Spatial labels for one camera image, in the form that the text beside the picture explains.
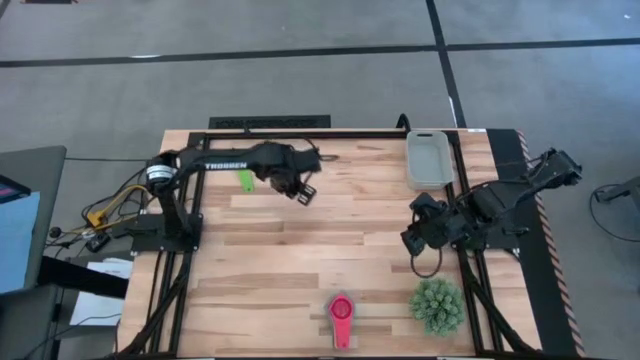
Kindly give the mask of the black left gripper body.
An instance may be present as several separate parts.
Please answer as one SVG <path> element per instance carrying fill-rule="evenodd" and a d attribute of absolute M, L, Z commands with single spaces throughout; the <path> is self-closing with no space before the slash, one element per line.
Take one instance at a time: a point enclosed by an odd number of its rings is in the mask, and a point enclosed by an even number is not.
<path fill-rule="evenodd" d="M 298 197 L 301 185 L 313 174 L 297 171 L 298 151 L 304 150 L 276 142 L 260 143 L 252 148 L 252 171 L 261 181 L 268 180 L 276 192 Z"/>

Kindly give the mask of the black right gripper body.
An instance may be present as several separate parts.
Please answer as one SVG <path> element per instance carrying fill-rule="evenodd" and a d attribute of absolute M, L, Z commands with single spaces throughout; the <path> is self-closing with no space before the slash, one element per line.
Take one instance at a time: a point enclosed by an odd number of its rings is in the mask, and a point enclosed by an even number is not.
<path fill-rule="evenodd" d="M 417 228 L 430 248 L 443 246 L 464 238 L 472 229 L 468 213 L 443 202 L 443 212 L 434 217 L 418 217 Z"/>

